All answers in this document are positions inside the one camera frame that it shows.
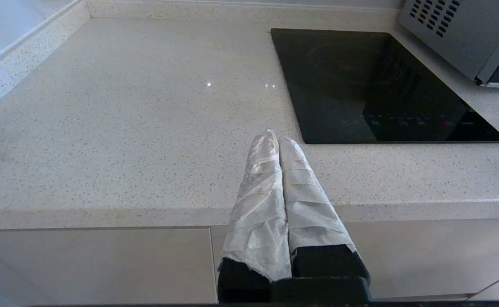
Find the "left gripper left finger wrapped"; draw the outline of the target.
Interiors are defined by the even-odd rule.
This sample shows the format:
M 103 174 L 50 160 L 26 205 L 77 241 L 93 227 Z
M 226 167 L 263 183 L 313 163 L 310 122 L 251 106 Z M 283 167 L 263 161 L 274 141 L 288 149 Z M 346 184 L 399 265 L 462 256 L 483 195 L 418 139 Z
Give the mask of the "left gripper left finger wrapped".
M 268 302 L 272 284 L 292 277 L 283 192 L 279 142 L 265 130 L 249 148 L 230 214 L 218 269 L 220 303 Z

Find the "left gripper right finger wrapped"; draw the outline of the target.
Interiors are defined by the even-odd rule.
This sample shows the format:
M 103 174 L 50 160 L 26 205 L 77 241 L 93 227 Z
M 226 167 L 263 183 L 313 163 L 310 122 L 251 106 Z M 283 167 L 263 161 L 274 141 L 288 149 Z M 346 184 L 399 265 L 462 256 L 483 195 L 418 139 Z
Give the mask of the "left gripper right finger wrapped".
M 355 243 L 318 181 L 302 148 L 279 140 L 289 250 L 295 277 L 356 277 L 370 280 Z

